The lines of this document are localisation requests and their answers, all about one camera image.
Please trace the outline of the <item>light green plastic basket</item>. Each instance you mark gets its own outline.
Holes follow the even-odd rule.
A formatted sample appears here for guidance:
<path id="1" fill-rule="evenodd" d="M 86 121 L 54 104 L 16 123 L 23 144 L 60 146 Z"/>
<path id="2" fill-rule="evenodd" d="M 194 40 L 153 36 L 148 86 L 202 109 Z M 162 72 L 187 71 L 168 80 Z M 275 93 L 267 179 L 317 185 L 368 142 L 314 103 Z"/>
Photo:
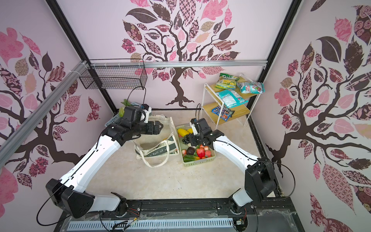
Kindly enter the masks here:
<path id="1" fill-rule="evenodd" d="M 211 162 L 216 158 L 215 152 L 209 148 L 197 145 L 191 146 L 191 143 L 185 144 L 184 138 L 186 135 L 193 134 L 192 127 L 188 124 L 177 126 L 176 128 L 179 138 L 179 148 L 182 158 L 182 163 L 185 167 Z"/>

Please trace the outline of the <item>beige canvas grocery bag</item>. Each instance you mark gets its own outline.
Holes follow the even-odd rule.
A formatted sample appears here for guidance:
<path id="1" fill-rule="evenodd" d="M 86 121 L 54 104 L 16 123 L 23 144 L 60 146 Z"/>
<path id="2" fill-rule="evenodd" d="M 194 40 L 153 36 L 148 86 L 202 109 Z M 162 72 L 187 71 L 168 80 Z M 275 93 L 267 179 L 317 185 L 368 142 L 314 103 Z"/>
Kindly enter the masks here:
<path id="1" fill-rule="evenodd" d="M 180 150 L 173 118 L 164 115 L 149 117 L 149 123 L 155 121 L 160 122 L 160 134 L 142 135 L 133 141 L 136 159 L 150 168 L 165 165 L 170 156 L 178 155 Z"/>

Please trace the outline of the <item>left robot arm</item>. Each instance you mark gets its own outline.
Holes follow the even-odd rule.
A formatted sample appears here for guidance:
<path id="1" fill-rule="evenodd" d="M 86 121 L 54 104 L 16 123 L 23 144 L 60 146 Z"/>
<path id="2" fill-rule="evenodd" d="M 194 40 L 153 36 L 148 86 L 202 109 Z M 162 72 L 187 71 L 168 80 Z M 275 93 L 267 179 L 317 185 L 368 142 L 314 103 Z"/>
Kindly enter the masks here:
<path id="1" fill-rule="evenodd" d="M 104 163 L 127 141 L 141 135 L 158 135 L 164 125 L 149 119 L 151 108 L 129 106 L 123 117 L 106 126 L 93 148 L 59 180 L 51 179 L 46 189 L 54 205 L 74 218 L 90 212 L 110 211 L 117 216 L 127 212 L 127 200 L 118 193 L 98 196 L 86 192 L 88 184 Z"/>

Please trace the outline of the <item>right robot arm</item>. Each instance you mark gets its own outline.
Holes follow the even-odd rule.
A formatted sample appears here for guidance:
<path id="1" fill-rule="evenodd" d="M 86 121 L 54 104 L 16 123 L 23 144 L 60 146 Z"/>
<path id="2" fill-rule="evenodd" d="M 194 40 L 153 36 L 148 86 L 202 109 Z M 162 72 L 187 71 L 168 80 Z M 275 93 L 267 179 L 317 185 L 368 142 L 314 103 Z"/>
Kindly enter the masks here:
<path id="1" fill-rule="evenodd" d="M 230 204 L 240 209 L 250 203 L 260 203 L 277 187 L 278 181 L 269 159 L 259 158 L 234 144 L 223 132 L 212 130 L 205 119 L 191 119 L 193 133 L 185 135 L 184 144 L 208 146 L 224 155 L 244 172 L 244 188 L 229 197 Z"/>

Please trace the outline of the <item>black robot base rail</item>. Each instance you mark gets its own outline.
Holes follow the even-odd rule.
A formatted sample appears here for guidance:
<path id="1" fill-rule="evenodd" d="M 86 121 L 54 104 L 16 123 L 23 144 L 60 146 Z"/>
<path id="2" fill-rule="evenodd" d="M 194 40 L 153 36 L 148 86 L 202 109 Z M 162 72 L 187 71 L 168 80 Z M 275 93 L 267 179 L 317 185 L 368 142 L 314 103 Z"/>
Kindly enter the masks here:
<path id="1" fill-rule="evenodd" d="M 129 200 L 127 212 L 116 216 L 112 212 L 93 212 L 81 218 L 69 217 L 54 229 L 63 232 L 71 221 L 231 218 L 232 229 L 170 230 L 169 232 L 303 232 L 304 228 L 290 199 L 269 198 L 258 204 L 247 204 L 233 211 L 227 198 Z"/>

